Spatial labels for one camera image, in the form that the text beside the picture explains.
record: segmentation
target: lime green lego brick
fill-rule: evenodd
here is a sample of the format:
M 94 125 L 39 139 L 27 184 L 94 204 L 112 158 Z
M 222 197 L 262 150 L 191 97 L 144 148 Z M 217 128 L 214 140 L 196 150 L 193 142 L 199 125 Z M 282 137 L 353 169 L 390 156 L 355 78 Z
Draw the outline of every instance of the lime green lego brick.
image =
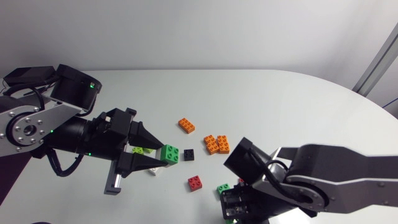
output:
M 153 152 L 155 149 L 147 149 L 147 148 L 142 148 L 144 150 L 144 152 L 146 153 L 151 153 Z
M 220 186 L 218 186 L 217 187 L 217 191 L 218 191 L 218 193 L 221 195 L 221 193 L 224 191 L 224 190 L 228 190 L 229 189 L 229 185 L 228 184 L 223 184 L 223 185 L 220 185 Z
M 132 153 L 144 154 L 144 150 L 141 147 L 134 147 Z
M 178 163 L 178 149 L 171 145 L 164 145 L 161 149 L 160 160 L 170 165 Z

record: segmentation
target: black cable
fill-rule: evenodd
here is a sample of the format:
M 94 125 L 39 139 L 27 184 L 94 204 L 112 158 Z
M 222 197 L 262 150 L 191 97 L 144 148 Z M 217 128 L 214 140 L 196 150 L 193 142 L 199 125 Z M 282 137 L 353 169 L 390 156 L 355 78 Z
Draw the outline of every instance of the black cable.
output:
M 0 93 L 2 93 L 7 87 L 5 86 L 5 84 L 4 84 L 4 79 L 2 80 L 2 86 L 3 86 L 3 89 L 0 91 Z
M 39 100 L 40 103 L 40 110 L 44 110 L 44 99 L 41 93 L 39 93 L 39 91 L 36 90 L 36 88 L 32 87 L 30 88 L 37 96 L 37 99 Z
M 11 96 L 13 93 L 19 91 L 19 90 L 24 90 L 27 88 L 32 88 L 32 87 L 38 87 L 42 85 L 48 85 L 52 84 L 60 79 L 60 76 L 56 75 L 54 77 L 51 77 L 44 82 L 37 82 L 37 83 L 25 83 L 25 84 L 18 84 L 10 87 L 7 91 L 3 93 L 4 96 Z
M 82 116 L 87 116 L 87 115 L 89 115 L 89 114 L 93 111 L 93 108 L 94 108 L 94 105 L 95 105 L 95 101 L 96 101 L 96 100 L 97 100 L 97 97 L 94 98 L 94 102 L 93 102 L 91 108 L 90 108 L 86 113 L 76 114 L 75 116 L 82 117 Z
M 280 182 L 275 178 L 275 176 L 272 174 L 272 172 L 268 169 L 268 166 L 273 164 L 273 163 L 278 163 L 278 164 L 283 164 L 283 162 L 281 161 L 277 161 L 277 160 L 271 160 L 271 161 L 267 161 L 264 162 L 258 155 L 256 152 L 254 152 L 251 148 L 249 150 L 249 152 L 251 153 L 251 155 L 256 159 L 256 161 L 258 163 L 260 163 L 260 165 L 262 165 L 264 167 L 264 173 L 267 177 L 268 182 L 271 184 L 271 186 L 273 186 L 273 188 L 275 188 L 280 194 L 282 194 L 283 196 L 296 200 L 297 202 L 304 202 L 304 200 L 301 197 L 295 197 L 293 196 L 290 192 L 286 191 L 282 185 L 280 184 Z
M 55 174 L 60 177 L 67 177 L 70 174 L 72 174 L 73 171 L 75 171 L 76 168 L 79 166 L 81 159 L 84 156 L 83 154 L 79 154 L 79 156 L 75 158 L 75 161 L 69 168 L 67 168 L 66 170 L 62 170 L 60 161 L 58 160 L 57 153 L 55 152 L 54 149 L 51 148 L 48 149 L 46 151 L 46 155 L 50 161 L 51 168 L 54 170 Z
M 281 165 L 286 171 L 289 169 L 282 161 L 278 161 L 278 160 L 268 161 L 268 162 L 266 162 L 266 166 L 268 167 L 269 165 L 275 164 L 275 163 Z
M 385 108 L 386 106 L 390 105 L 391 103 L 395 102 L 396 100 L 398 100 L 398 98 L 394 99 L 393 101 L 391 101 L 390 103 L 386 104 L 386 105 L 383 106 L 382 108 Z

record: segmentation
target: white table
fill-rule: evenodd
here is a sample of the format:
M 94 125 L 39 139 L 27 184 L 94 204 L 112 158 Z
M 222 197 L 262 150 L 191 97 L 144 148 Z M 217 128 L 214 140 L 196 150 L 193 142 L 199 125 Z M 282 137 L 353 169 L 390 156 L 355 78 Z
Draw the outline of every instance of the white table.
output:
M 216 186 L 237 183 L 209 156 L 203 137 L 227 135 L 232 148 L 247 137 L 270 154 L 307 143 L 346 146 L 363 154 L 397 154 L 398 120 L 341 86 L 275 70 L 138 70 L 87 72 L 103 84 L 89 119 L 126 107 L 164 144 L 194 148 L 195 161 L 154 177 L 146 170 L 121 182 L 117 196 L 103 195 L 110 161 L 85 157 L 75 173 L 57 177 L 46 158 L 31 159 L 0 207 L 1 223 L 224 223 Z M 186 117 L 196 131 L 177 125 Z M 59 152 L 64 168 L 74 160 Z M 203 188 L 190 192 L 199 175 Z M 351 214 L 306 217 L 292 210 L 271 223 L 396 223 L 398 208 L 371 206 Z

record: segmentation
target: metal bracket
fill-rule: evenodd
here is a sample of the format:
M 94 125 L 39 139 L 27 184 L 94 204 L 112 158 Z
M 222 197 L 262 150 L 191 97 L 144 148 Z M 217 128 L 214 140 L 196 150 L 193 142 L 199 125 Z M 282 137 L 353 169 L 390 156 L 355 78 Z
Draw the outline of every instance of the metal bracket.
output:
M 392 30 L 390 36 L 387 38 L 386 42 L 383 44 L 357 84 L 355 84 L 353 91 L 360 95 L 367 96 L 397 56 L 398 24 Z

